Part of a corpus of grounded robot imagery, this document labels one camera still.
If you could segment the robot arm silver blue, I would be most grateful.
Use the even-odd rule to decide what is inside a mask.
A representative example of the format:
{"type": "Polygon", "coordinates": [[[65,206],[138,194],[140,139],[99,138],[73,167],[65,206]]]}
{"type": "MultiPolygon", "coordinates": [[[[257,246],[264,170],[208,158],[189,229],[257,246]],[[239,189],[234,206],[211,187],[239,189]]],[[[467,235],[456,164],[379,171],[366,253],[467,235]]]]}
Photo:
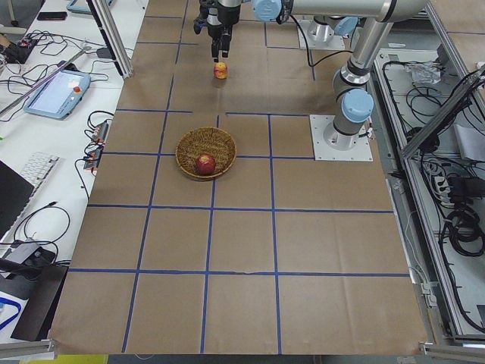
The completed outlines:
{"type": "MultiPolygon", "coordinates": [[[[212,38],[211,56],[214,61],[229,55],[233,26],[238,23],[242,1],[200,1],[199,15],[193,22],[199,34],[208,28],[212,38]]],[[[371,65],[383,41],[396,22],[408,20],[422,11],[426,1],[252,1],[259,21],[286,22],[296,15],[326,17],[363,17],[365,24],[347,63],[335,73],[333,89],[338,105],[331,124],[323,137],[328,146],[347,151],[355,146],[359,131],[369,121],[374,100],[365,90],[370,79],[371,65]]]]}
{"type": "Polygon", "coordinates": [[[345,49],[343,37],[357,26],[357,17],[315,15],[310,20],[300,20],[299,48],[340,51],[345,49]]]}

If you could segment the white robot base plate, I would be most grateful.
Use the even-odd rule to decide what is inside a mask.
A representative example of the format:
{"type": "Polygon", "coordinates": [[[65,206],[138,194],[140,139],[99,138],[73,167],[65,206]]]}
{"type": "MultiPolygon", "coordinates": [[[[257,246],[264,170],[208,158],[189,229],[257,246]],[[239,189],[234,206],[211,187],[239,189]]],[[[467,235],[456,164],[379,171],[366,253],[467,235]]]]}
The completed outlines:
{"type": "Polygon", "coordinates": [[[314,160],[318,162],[372,162],[373,156],[364,126],[353,136],[338,133],[333,115],[309,115],[314,160]]]}

